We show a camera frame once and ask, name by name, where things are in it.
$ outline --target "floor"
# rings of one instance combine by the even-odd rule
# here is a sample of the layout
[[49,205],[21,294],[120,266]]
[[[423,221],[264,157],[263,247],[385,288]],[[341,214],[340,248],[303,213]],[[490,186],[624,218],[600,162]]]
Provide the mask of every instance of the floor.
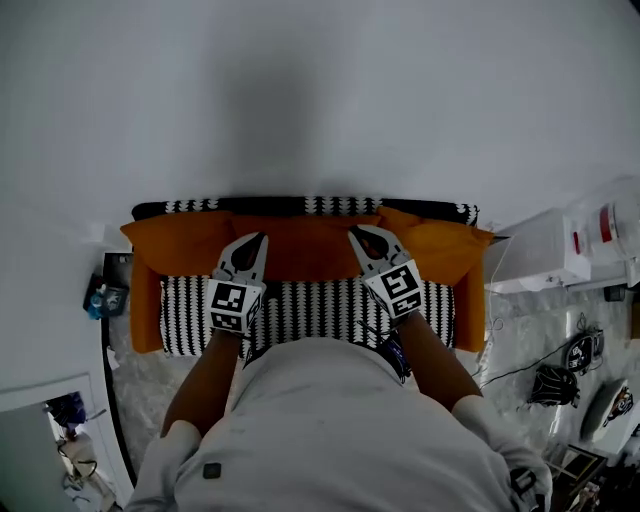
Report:
[[[117,261],[123,282],[130,282],[131,257]],[[475,378],[480,384],[508,371],[527,366],[563,344],[576,332],[580,313],[589,323],[597,322],[605,332],[602,366],[579,377],[579,407],[544,408],[527,405],[534,369],[496,380],[483,389],[531,446],[543,452],[557,442],[578,441],[584,413],[602,382],[628,376],[636,396],[640,392],[640,341],[629,339],[629,297],[618,303],[605,302],[601,290],[569,293],[553,289],[539,293],[486,295],[491,301],[494,330],[486,370]],[[161,352],[140,355],[131,349],[129,315],[110,321],[110,340],[119,367],[113,371],[115,395],[129,455],[136,472],[150,440],[157,435],[165,411],[180,383],[195,364],[194,357],[167,358]],[[546,362],[559,362],[562,350]],[[478,369],[475,355],[460,353],[467,369]]]

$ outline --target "cable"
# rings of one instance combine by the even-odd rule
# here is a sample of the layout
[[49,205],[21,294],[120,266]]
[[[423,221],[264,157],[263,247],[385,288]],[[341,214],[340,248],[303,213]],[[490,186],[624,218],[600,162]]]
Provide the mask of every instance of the cable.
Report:
[[525,370],[528,370],[529,368],[533,368],[535,365],[537,365],[538,363],[544,361],[545,359],[547,359],[548,357],[551,357],[553,354],[555,354],[556,352],[558,352],[560,349],[563,349],[564,347],[566,347],[569,343],[571,343],[573,340],[569,340],[564,342],[562,345],[560,345],[557,349],[555,349],[553,352],[549,352],[546,356],[541,357],[540,359],[538,359],[535,363],[530,364],[529,366],[526,366],[524,368],[519,368],[517,370],[512,370],[510,372],[507,372],[503,375],[498,375],[497,377],[494,377],[493,379],[488,380],[487,382],[485,382],[482,386],[480,386],[480,389],[483,389],[484,387],[488,386],[489,384],[491,384],[492,382],[498,380],[498,379],[502,379],[503,377],[508,377],[509,375],[513,375],[514,373],[518,373],[518,372],[523,372]]
[[[504,252],[502,253],[502,256],[500,256],[500,259],[498,260],[498,265],[496,266],[496,268],[493,271],[493,274],[491,274],[491,280],[489,281],[489,337],[487,338],[487,341],[484,344],[484,348],[482,349],[482,352],[480,353],[480,356],[478,358],[478,370],[472,375],[472,377],[475,377],[476,375],[478,375],[479,373],[481,373],[482,371],[485,370],[486,365],[487,365],[487,359],[489,357],[489,353],[491,352],[491,349],[493,348],[493,343],[494,343],[494,337],[493,337],[493,333],[496,331],[500,331],[502,330],[502,328],[504,327],[504,321],[502,320],[502,318],[493,318],[493,304],[491,302],[491,297],[493,296],[493,280],[496,277],[496,274],[498,273],[498,270],[500,269],[500,267],[502,266],[502,262],[504,261],[505,256],[507,255],[507,252],[509,252],[509,248],[511,247],[511,244],[513,243],[513,241],[515,240],[515,238],[518,236],[518,233],[514,233],[513,236],[511,236],[511,238],[509,238],[509,242],[507,243],[507,247],[505,248]],[[500,320],[500,322],[502,322],[501,326],[499,329],[497,329],[495,327],[497,321]]]
[[[576,328],[578,330],[580,330],[583,333],[587,333],[590,332],[591,330],[594,329],[594,326],[588,327],[587,326],[587,317],[585,316],[584,313],[580,313],[580,316],[578,317],[578,321],[576,322]],[[547,359],[548,357],[551,357],[553,354],[555,354],[556,352],[558,352],[559,350],[563,349],[564,347],[566,347],[567,345],[569,345],[570,343],[573,343],[573,341],[575,340],[575,336],[572,337],[570,340],[565,341],[562,345],[560,345],[558,348],[556,348],[555,350],[553,350],[552,352],[549,352],[546,356],[541,357],[540,359],[538,359],[535,363],[530,364],[529,366],[526,366],[524,368],[519,368],[517,370],[512,370],[510,372],[504,373],[502,375],[498,375],[497,377],[494,377],[490,380],[488,380],[487,382],[485,382],[484,384],[482,384],[480,386],[480,389],[485,388],[486,386],[488,386],[489,384],[491,384],[492,382],[498,380],[498,379],[502,379],[503,377],[508,377],[509,375],[513,375],[514,373],[519,373],[519,372],[523,372],[525,370],[529,370],[530,368],[533,368],[535,365],[537,365],[538,363],[544,361],[545,359]]]

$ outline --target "white wall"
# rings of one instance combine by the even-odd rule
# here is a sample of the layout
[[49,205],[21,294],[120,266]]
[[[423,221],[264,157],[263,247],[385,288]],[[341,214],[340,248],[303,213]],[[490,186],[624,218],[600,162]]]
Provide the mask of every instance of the white wall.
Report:
[[62,490],[65,468],[41,405],[0,413],[0,503],[9,512],[77,507]]
[[3,5],[3,185],[43,211],[358,192],[504,225],[639,172],[627,0]]

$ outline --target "person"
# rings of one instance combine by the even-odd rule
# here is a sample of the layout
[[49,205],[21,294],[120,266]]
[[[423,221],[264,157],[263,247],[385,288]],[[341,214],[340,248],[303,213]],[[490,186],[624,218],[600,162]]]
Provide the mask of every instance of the person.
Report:
[[425,319],[394,336],[420,393],[380,352],[305,338],[252,359],[225,414],[241,338],[216,330],[126,511],[548,510],[549,469]]

